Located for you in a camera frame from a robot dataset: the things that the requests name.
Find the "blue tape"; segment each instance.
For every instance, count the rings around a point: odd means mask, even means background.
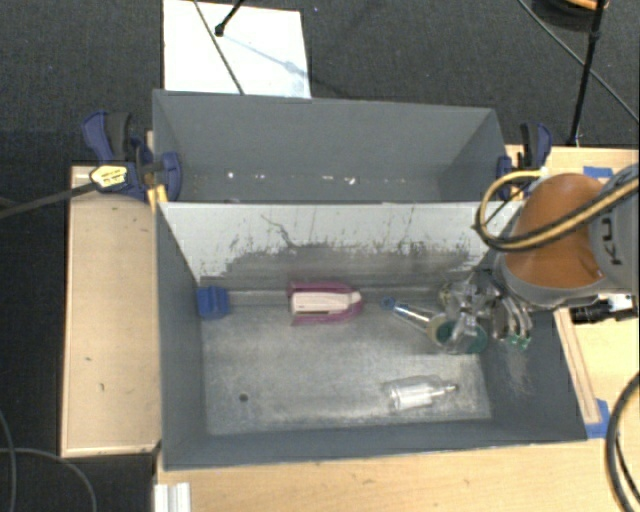
[[[585,176],[590,178],[611,178],[613,176],[613,169],[609,167],[590,167],[585,165],[583,172]]]
[[[607,427],[609,426],[609,406],[604,400],[596,398],[598,409],[600,410],[600,423],[589,423],[584,426],[589,439],[604,439],[607,437]]]

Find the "wooden table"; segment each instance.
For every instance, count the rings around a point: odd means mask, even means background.
[[[510,153],[518,149],[508,148]],[[552,172],[582,172],[585,165],[619,170],[637,161],[637,151],[554,148],[548,167]],[[77,174],[80,184],[84,178],[82,172]],[[89,206],[88,201],[97,202]],[[87,217],[78,207],[91,208],[94,214]],[[91,233],[96,223],[105,222],[115,223],[120,234],[96,241]],[[73,201],[61,429],[64,456],[150,451],[160,438],[158,350],[150,320],[150,223],[149,209],[126,198],[89,195]],[[114,257],[118,248],[122,254]],[[105,272],[92,272],[98,267]],[[114,276],[129,284],[126,296]],[[130,313],[132,304],[135,315]],[[101,322],[96,329],[100,315],[104,320],[124,315],[124,321]],[[637,321],[608,321],[576,330],[585,361],[577,371],[586,370],[595,395],[610,407],[638,371],[637,332]],[[623,443],[636,474],[640,474],[638,415],[635,400],[623,423]],[[193,512],[615,511],[603,454],[604,442],[590,440],[170,473],[159,464],[157,481],[190,482]]]

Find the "gray plastic bin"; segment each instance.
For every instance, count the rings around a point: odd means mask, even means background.
[[[185,176],[157,216],[166,469],[586,437],[549,313],[524,353],[446,356],[378,305],[486,264],[470,225],[504,152],[493,111],[157,91],[154,137]],[[292,327],[292,280],[357,287],[363,313]],[[197,314],[209,284],[230,291],[221,320]],[[428,374],[458,391],[389,411],[385,382]]]

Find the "blue clamp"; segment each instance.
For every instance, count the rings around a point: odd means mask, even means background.
[[[540,169],[551,154],[553,140],[551,132],[542,123],[522,123],[520,125],[524,153],[518,153],[518,169]],[[511,157],[504,155],[498,158],[496,167],[496,179],[502,178],[513,171]],[[522,189],[524,197],[529,197],[531,192],[527,185]],[[498,198],[508,201],[511,196],[511,187],[505,186],[498,190]]]
[[[82,135],[86,145],[98,157],[100,165],[117,164],[126,168],[126,175],[113,184],[105,184],[92,178],[100,192],[125,194],[139,201],[146,201],[149,185],[144,175],[154,173],[154,183],[167,188],[170,201],[178,199],[182,185],[182,169],[177,153],[162,154],[160,162],[154,163],[153,153],[140,137],[129,135],[131,115],[125,112],[108,113],[99,110],[82,122]]]
[[[540,169],[551,154],[551,132],[542,123],[520,125],[524,153],[518,154],[518,169]]]
[[[506,176],[511,171],[513,171],[513,160],[511,160],[511,157],[508,155],[504,155],[498,158],[498,165],[496,167],[496,179],[500,179],[503,176]],[[500,190],[498,190],[498,197],[502,201],[508,201],[510,194],[511,187],[505,186],[501,187]]]

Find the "yellow cable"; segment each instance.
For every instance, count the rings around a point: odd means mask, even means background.
[[[623,196],[632,193],[634,190],[638,189],[638,178],[634,178],[631,181],[625,183],[621,187],[615,189],[611,194],[603,196],[600,200],[595,202],[589,208],[580,212],[579,214],[571,217],[563,221],[562,223],[550,228],[543,233],[539,233],[538,235],[532,236],[531,238],[527,238],[526,240],[519,240],[515,242],[509,242],[508,240],[501,240],[498,237],[495,237],[489,233],[487,227],[485,225],[485,212],[487,208],[487,203],[495,193],[495,191],[504,186],[506,183],[517,180],[517,179],[525,179],[525,178],[536,178],[541,175],[540,171],[516,171],[506,176],[503,176],[499,180],[489,187],[486,194],[482,198],[480,203],[480,207],[478,210],[478,220],[479,225],[478,228],[481,231],[482,236],[485,240],[491,240],[496,245],[499,245],[501,249],[504,250],[525,250],[534,248],[536,245],[540,245],[543,242],[546,242],[550,239],[553,239],[559,235],[562,235],[565,232],[568,232],[574,228],[576,228],[580,223],[587,220],[590,216],[595,215],[601,211],[609,208],[613,203],[618,201]]]

